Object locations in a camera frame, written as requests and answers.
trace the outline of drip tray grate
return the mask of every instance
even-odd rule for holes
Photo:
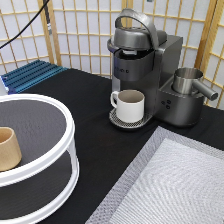
[[[143,127],[144,125],[146,125],[149,122],[149,120],[151,118],[152,118],[152,115],[145,113],[144,117],[140,121],[137,121],[135,123],[126,123],[126,122],[121,121],[117,117],[116,109],[113,109],[112,111],[110,111],[110,114],[109,114],[109,119],[112,124],[114,124],[118,128],[126,129],[129,131]]]

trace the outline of round tray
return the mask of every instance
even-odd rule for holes
[[[62,103],[34,94],[0,97],[0,114],[0,126],[14,129],[22,152],[17,167],[0,172],[0,223],[37,223],[76,185],[74,121]]]

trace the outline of beige cup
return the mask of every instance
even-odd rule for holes
[[[13,129],[0,127],[0,172],[14,168],[22,154]]]

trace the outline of black tablecloth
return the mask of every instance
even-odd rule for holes
[[[70,69],[25,91],[64,103],[75,121],[80,177],[65,204],[41,223],[85,223],[158,126],[224,150],[224,111],[203,107],[200,122],[176,128],[158,120],[136,132],[109,121],[111,80]]]

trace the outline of cable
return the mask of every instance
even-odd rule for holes
[[[25,30],[26,28],[37,18],[37,16],[40,15],[40,13],[42,12],[42,10],[44,9],[44,7],[47,5],[47,3],[49,2],[50,0],[47,0],[43,6],[40,8],[40,10],[38,11],[38,13],[33,17],[33,19],[30,20],[30,22],[15,36],[13,37],[11,40],[9,40],[8,42],[6,42],[5,44],[3,44],[0,49],[2,49],[3,47],[5,47],[6,45],[8,45],[9,43],[11,43],[12,41],[14,41],[18,36],[20,36]]]

